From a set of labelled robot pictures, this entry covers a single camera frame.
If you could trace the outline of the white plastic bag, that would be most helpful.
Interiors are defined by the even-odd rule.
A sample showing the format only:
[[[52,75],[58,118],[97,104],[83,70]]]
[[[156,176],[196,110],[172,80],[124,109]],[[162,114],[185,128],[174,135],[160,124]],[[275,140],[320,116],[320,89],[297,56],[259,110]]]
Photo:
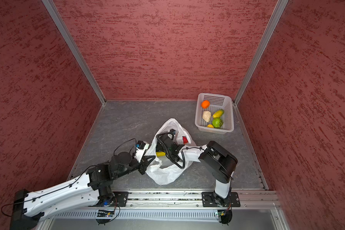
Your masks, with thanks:
[[[196,146],[196,143],[193,141],[191,135],[188,131],[180,125],[180,123],[171,118],[167,120],[162,127],[158,130],[157,134],[162,134],[165,132],[174,129],[176,131],[176,135],[174,139],[178,144],[183,144],[183,137],[187,137],[187,145],[192,147]],[[152,140],[152,143],[147,150],[145,156],[156,156],[156,148],[157,148],[157,139],[156,135]],[[186,166],[184,169],[180,169],[175,164],[171,164],[170,166],[163,167],[163,163],[166,162],[165,160],[161,160],[160,158],[156,157],[152,163],[147,167],[146,173],[147,175],[158,185],[168,185],[174,182],[186,169],[188,169],[193,161],[186,160]]]

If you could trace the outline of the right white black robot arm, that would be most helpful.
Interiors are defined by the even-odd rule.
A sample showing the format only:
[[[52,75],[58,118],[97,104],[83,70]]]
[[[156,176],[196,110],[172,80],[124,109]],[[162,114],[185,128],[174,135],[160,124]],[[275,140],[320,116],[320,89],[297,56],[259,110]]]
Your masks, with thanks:
[[[188,162],[201,163],[216,179],[213,199],[218,207],[230,208],[231,180],[238,160],[228,150],[215,141],[203,146],[178,144],[174,132],[158,134],[157,150],[162,150],[166,157],[179,169],[183,170]]]

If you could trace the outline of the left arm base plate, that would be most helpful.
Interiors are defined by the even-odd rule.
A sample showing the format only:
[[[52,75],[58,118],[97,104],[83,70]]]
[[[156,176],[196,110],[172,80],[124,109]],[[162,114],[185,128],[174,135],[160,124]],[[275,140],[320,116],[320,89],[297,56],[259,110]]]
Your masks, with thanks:
[[[103,198],[102,207],[125,207],[128,200],[129,192],[112,192]]]

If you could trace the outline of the beige potato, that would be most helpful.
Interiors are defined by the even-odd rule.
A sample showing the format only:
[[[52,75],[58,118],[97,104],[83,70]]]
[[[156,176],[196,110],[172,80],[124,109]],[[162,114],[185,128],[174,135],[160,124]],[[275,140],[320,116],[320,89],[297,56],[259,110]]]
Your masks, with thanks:
[[[210,120],[211,120],[211,112],[210,112],[210,111],[204,111],[204,112],[202,113],[202,119],[203,119],[205,122],[209,123]]]

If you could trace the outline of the green custard apple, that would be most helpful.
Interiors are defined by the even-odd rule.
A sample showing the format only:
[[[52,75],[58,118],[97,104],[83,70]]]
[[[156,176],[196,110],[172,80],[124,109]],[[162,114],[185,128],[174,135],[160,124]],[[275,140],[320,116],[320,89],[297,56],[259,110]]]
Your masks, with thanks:
[[[214,118],[212,125],[214,128],[220,129],[223,126],[223,120],[220,117]]]

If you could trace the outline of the yellow banana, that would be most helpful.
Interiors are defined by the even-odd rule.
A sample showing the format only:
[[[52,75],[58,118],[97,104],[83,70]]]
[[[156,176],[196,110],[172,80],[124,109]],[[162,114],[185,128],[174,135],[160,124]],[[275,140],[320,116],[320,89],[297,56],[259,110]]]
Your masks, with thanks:
[[[156,156],[157,156],[157,157],[163,157],[163,156],[165,156],[165,155],[166,155],[165,152],[162,152],[162,151],[156,152]]]

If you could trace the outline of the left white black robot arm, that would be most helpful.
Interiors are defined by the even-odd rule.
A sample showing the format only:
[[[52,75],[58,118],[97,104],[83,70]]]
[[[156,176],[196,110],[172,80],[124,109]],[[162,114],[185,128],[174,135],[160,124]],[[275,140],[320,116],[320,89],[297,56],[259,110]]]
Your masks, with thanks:
[[[11,230],[31,230],[40,221],[61,212],[83,207],[110,208],[112,213],[125,207],[127,192],[114,192],[113,182],[131,172],[145,174],[155,156],[140,160],[128,152],[113,156],[111,161],[91,165],[80,176],[48,189],[16,192],[11,203]]]

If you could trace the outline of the orange carrot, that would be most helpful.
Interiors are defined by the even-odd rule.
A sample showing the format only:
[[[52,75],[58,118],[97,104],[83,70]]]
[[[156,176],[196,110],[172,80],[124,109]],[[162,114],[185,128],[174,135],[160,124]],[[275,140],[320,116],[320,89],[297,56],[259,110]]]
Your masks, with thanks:
[[[208,100],[205,100],[201,103],[201,107],[203,109],[207,109],[209,106],[210,106],[210,101],[208,101]]]

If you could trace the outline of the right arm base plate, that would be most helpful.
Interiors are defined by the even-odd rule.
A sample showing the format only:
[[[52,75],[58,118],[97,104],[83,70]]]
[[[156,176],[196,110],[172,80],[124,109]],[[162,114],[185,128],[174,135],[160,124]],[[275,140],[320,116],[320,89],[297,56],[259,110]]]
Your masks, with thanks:
[[[226,198],[222,198],[214,192],[202,192],[203,207],[238,208],[241,206],[239,195],[229,192]]]

